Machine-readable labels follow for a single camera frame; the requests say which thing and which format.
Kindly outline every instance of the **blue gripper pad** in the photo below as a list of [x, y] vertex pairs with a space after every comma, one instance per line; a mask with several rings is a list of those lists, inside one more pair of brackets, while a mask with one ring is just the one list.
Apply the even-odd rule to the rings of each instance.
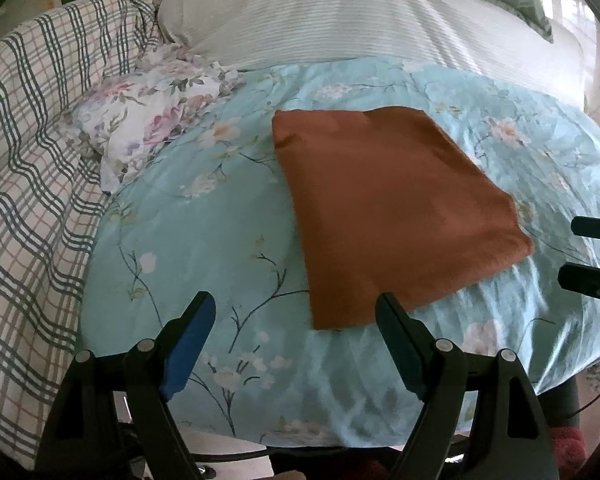
[[184, 314], [170, 320], [156, 338], [165, 352], [164, 377], [160, 385], [165, 401], [186, 386], [215, 321], [214, 297], [208, 292], [199, 292]]

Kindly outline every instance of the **brown cloth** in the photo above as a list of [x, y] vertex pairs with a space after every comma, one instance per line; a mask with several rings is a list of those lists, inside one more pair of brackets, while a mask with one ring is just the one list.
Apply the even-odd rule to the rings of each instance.
[[382, 292], [406, 310], [533, 252], [512, 198], [424, 112], [277, 111], [314, 328], [374, 322]]

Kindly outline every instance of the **plaid fabric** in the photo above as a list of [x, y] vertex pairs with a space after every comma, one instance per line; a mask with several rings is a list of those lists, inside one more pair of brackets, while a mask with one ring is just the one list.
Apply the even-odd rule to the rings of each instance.
[[75, 349], [105, 202], [53, 125], [162, 41], [160, 0], [79, 0], [0, 40], [0, 449], [31, 467]]

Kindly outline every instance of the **floral bedsheet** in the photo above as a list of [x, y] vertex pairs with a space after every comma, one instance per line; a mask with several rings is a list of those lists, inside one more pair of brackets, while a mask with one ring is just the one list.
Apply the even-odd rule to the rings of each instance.
[[[375, 326], [311, 328], [298, 227], [271, 139], [277, 109], [426, 111], [514, 197], [536, 250], [414, 316], [467, 351], [513, 348], [538, 392], [600, 357], [599, 302], [556, 282], [565, 261], [600, 267], [600, 241], [570, 232], [574, 215], [600, 217], [600, 128], [587, 116], [544, 94], [393, 57], [244, 79], [113, 201], [86, 282], [80, 330], [96, 354], [155, 336], [198, 290], [215, 296], [205, 351], [170, 402], [177, 423], [268, 445], [387, 446], [405, 442], [421, 408]], [[474, 403], [466, 398], [459, 429]]]

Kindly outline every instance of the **orange towel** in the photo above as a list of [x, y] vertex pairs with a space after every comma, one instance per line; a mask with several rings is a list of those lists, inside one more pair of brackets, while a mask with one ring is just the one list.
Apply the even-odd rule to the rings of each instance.
[[276, 112], [276, 153], [304, 249], [314, 328], [413, 310], [533, 251], [512, 198], [424, 112]]

